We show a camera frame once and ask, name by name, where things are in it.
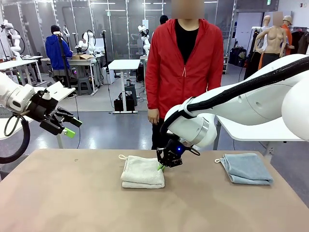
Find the white towel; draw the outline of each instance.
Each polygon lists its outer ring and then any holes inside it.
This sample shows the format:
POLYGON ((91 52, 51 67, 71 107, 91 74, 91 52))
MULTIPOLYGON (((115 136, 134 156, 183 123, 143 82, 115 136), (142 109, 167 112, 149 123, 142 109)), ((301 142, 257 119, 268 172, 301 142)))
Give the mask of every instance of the white towel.
POLYGON ((126 160, 124 171, 121 175, 122 187, 132 189, 159 189, 164 188, 162 169, 158 171, 160 163, 157 158, 146 159, 137 156, 119 155, 126 160))

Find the black hair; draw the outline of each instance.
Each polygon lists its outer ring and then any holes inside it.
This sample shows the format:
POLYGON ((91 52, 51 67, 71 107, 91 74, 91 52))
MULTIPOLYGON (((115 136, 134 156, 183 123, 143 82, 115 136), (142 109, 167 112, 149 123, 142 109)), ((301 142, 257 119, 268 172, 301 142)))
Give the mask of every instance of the black hair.
POLYGON ((50 27, 50 31, 51 31, 51 33, 53 34, 53 33, 56 32, 56 31, 60 31, 60 27, 58 27, 57 25, 52 25, 52 26, 50 27))
POLYGON ((161 24, 161 25, 162 25, 162 24, 165 24, 166 21, 168 21, 168 19, 169 19, 169 17, 167 17, 165 14, 162 15, 162 16, 160 17, 160 24, 161 24))

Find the hat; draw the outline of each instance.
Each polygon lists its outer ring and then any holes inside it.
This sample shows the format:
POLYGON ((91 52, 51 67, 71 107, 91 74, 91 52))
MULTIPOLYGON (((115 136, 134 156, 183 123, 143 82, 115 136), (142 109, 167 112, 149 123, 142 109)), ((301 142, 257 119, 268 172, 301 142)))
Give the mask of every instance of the hat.
POLYGON ((285 17, 283 18, 283 20, 284 20, 284 21, 288 21, 288 22, 292 25, 293 20, 292 20, 292 17, 291 17, 291 16, 287 15, 287 16, 285 16, 285 17))
POLYGON ((162 25, 162 24, 165 24, 166 21, 168 21, 168 19, 169 19, 169 17, 167 17, 166 15, 162 15, 162 16, 160 17, 160 24, 161 24, 161 25, 162 25))
POLYGON ((53 34, 53 33, 56 32, 56 31, 60 31, 60 27, 58 27, 58 26, 56 26, 56 25, 52 25, 52 26, 50 27, 50 31, 51 31, 51 33, 53 34))

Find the towel loop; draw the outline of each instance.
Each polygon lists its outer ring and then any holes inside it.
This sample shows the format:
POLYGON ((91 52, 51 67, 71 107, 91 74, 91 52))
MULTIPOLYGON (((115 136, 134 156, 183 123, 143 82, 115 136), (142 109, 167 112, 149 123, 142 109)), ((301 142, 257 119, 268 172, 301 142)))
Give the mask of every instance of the towel loop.
POLYGON ((118 158, 121 159, 121 160, 127 160, 127 157, 124 156, 124 155, 119 155, 118 158))

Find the red jacket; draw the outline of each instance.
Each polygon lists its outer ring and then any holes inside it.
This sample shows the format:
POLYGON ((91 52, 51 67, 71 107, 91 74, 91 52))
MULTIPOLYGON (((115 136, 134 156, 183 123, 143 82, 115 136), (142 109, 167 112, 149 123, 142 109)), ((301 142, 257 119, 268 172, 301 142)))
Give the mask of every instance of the red jacket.
POLYGON ((177 46, 175 19, 159 26, 151 40, 145 85, 149 109, 168 110, 192 96, 221 85, 223 38, 220 29, 199 20, 195 47, 184 65, 177 46))

